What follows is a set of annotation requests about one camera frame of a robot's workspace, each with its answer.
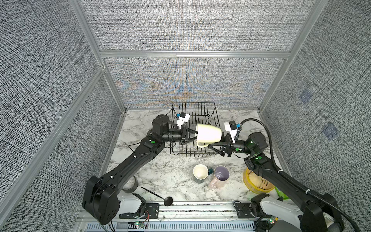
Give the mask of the light green mug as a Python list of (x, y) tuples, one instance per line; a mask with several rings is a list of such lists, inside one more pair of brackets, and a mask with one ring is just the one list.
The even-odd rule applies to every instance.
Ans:
[(222, 130), (212, 125), (197, 124), (196, 131), (196, 145), (199, 148), (208, 147), (209, 144), (217, 143), (222, 138)]

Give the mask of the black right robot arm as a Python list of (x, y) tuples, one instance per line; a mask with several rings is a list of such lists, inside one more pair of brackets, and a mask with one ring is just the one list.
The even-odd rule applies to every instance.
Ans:
[(231, 155), (232, 152), (246, 154), (244, 163), (247, 168), (272, 183), (294, 203), (292, 206), (266, 193), (260, 193), (251, 200), (252, 215), (258, 218), (274, 216), (303, 232), (342, 232), (345, 229), (343, 222), (345, 218), (354, 231), (360, 231), (357, 223), (339, 208), (334, 197), (329, 194), (321, 195), (301, 184), (277, 166), (273, 155), (265, 156), (263, 151), (266, 148), (273, 152), (271, 134), (266, 125), (263, 126), (266, 136), (254, 132), (246, 140), (240, 140), (242, 126), (248, 121), (249, 119), (245, 119), (240, 124), (233, 123), (235, 136), (230, 133), (222, 135), (217, 142), (209, 144), (208, 147), (221, 156)]

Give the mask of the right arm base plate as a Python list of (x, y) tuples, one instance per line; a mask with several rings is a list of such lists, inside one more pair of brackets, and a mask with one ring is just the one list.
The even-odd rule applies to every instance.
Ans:
[(250, 203), (242, 203), (240, 201), (233, 202), (233, 207), (235, 208), (237, 217), (239, 219), (259, 218), (251, 212), (250, 205)]

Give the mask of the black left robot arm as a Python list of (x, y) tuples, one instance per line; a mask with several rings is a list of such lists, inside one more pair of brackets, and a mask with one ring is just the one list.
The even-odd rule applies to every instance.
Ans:
[(111, 222), (120, 208), (117, 195), (122, 187), (165, 148), (165, 143), (190, 143), (196, 140), (196, 137), (190, 137), (191, 134), (197, 134), (196, 130), (185, 124), (179, 127), (166, 115), (156, 116), (152, 121), (152, 129), (131, 155), (105, 175), (92, 176), (87, 181), (82, 201), (83, 209), (102, 226)]

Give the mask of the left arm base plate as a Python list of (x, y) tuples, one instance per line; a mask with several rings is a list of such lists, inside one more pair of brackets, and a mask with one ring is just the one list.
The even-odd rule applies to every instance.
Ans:
[(123, 195), (119, 198), (120, 208), (118, 217), (120, 219), (157, 219), (159, 214), (158, 203), (148, 203), (146, 199), (137, 193)]

